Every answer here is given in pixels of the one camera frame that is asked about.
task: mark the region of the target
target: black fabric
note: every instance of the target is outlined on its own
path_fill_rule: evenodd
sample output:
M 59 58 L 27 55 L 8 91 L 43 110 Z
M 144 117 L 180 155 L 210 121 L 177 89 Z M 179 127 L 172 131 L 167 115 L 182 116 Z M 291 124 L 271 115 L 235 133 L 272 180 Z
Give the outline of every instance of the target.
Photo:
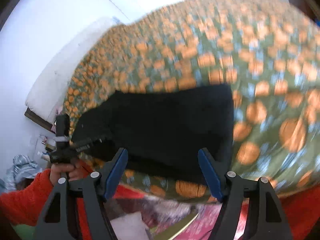
M 232 131 L 231 89 L 222 84 L 175 93 L 116 91 L 81 116 L 72 141 L 105 135 L 108 140 L 90 155 L 109 161 L 124 147 L 129 153 L 129 169 L 205 184 L 198 150 L 206 147 L 227 171 Z

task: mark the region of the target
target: blue gripper pad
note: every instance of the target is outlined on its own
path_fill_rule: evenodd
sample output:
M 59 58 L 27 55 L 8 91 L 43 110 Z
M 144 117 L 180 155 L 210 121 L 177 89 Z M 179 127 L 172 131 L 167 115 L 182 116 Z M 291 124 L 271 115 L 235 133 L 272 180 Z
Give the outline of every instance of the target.
M 116 160 L 107 180 L 106 180 L 106 192 L 104 194 L 105 199 L 112 198 L 116 192 L 116 188 L 119 185 L 122 174 L 128 163 L 128 151 L 123 149 L 122 153 Z
M 202 149 L 198 151 L 198 163 L 210 189 L 211 195 L 217 198 L 219 202 L 222 202 L 223 194 L 220 180 L 214 171 L 209 158 Z

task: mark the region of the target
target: red sweater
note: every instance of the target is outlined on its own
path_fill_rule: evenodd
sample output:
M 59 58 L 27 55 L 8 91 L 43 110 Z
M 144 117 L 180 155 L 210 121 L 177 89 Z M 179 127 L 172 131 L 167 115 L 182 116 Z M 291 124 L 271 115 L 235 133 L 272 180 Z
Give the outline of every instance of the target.
M 53 188 L 49 175 L 50 170 L 45 170 L 37 174 L 35 180 L 24 190 L 0 195 L 0 208 L 13 225 L 36 225 L 42 207 Z M 123 190 L 128 192 L 127 189 L 119 186 L 116 197 L 122 195 L 120 192 Z M 130 193 L 130 198 L 142 196 L 139 193 Z M 294 240 L 303 240 L 319 219 L 319 201 L 320 186 L 281 200 Z M 83 240 L 91 240 L 84 202 L 82 199 L 78 199 L 77 204 Z

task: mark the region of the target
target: green fabric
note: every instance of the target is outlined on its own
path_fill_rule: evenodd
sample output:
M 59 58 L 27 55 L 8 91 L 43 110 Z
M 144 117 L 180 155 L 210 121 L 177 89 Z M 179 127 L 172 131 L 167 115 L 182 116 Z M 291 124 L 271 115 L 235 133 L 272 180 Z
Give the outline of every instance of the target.
M 16 231 L 17 235 L 21 238 L 21 240 L 32 240 L 35 227 L 27 225 L 17 225 L 12 227 L 14 231 Z
M 280 0 L 186 0 L 161 8 L 108 30 L 77 66 L 64 103 L 70 135 L 81 114 L 115 90 L 227 82 L 235 104 L 231 169 L 246 179 L 266 176 L 279 195 L 293 194 L 319 179 L 319 44 L 319 29 Z M 215 201 L 206 186 L 137 171 L 126 171 L 122 183 L 168 199 Z

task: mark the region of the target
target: human hand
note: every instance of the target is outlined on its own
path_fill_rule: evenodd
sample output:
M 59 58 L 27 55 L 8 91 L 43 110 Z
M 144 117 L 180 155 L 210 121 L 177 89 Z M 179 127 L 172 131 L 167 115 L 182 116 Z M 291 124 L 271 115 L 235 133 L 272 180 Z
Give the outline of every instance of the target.
M 67 163 L 57 163 L 51 166 L 50 172 L 50 182 L 52 185 L 55 185 L 58 180 L 61 178 L 62 172 L 69 173 L 69 181 L 76 179 L 83 179 L 84 173 L 82 171 L 82 166 L 79 160 L 76 160 L 74 164 Z

